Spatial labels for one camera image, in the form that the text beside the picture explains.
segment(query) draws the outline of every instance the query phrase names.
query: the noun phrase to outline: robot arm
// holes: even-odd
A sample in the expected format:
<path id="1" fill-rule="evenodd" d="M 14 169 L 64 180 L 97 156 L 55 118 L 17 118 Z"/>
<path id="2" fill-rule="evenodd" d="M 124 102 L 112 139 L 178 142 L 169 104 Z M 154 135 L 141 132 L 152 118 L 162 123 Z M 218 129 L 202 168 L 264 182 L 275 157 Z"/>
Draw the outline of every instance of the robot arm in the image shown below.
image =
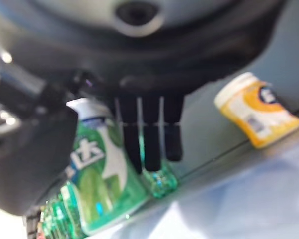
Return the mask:
<path id="1" fill-rule="evenodd" d="M 184 96 L 255 59 L 285 3 L 0 0 L 0 52 L 10 56 L 0 62 L 0 207 L 26 214 L 64 182 L 77 121 L 65 102 L 79 91 L 113 113 L 118 99 L 138 170 L 139 156 L 131 155 L 138 148 L 137 98 L 153 171 L 160 167 L 156 123 L 164 98 L 167 156 L 179 161 Z"/>

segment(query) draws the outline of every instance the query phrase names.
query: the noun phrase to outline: yellow gum bottle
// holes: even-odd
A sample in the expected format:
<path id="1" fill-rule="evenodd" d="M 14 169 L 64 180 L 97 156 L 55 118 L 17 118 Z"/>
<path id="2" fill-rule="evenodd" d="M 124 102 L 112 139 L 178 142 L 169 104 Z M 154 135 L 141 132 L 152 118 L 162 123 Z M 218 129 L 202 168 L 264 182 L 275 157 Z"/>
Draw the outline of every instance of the yellow gum bottle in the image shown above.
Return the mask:
<path id="1" fill-rule="evenodd" d="M 266 147 L 299 128 L 299 118 L 277 101 L 268 83 L 249 72 L 229 82 L 214 103 L 256 148 Z"/>

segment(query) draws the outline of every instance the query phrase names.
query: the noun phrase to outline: light blue surface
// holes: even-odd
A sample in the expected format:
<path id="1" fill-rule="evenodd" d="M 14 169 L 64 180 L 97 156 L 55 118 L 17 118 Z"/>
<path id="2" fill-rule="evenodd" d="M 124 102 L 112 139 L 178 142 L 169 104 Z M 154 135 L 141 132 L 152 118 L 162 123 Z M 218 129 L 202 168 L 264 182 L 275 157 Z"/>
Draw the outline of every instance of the light blue surface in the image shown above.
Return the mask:
<path id="1" fill-rule="evenodd" d="M 174 199 L 94 239 L 299 239 L 299 131 L 239 156 L 242 163 L 252 158 L 265 162 L 219 182 L 211 171 L 206 186 L 202 175 Z"/>

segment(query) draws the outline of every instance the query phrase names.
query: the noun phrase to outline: green label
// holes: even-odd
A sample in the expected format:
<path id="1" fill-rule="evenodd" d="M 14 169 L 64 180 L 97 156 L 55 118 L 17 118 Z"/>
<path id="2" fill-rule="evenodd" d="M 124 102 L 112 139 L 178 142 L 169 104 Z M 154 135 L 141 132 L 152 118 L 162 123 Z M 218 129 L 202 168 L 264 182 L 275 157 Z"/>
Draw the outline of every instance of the green label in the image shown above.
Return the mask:
<path id="1" fill-rule="evenodd" d="M 118 129 L 109 118 L 80 122 L 67 173 L 84 232 L 94 231 L 148 198 L 129 165 Z"/>

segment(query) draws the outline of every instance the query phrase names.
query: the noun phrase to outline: camera lens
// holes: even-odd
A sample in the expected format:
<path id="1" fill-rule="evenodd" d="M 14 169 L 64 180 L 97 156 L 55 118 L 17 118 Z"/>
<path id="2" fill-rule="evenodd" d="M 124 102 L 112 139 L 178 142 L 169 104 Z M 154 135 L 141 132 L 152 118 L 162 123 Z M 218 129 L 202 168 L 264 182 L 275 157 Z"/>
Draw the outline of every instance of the camera lens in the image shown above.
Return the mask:
<path id="1" fill-rule="evenodd" d="M 143 26 L 151 22 L 158 14 L 158 7 L 147 2 L 130 2 L 116 10 L 117 17 L 131 26 Z"/>

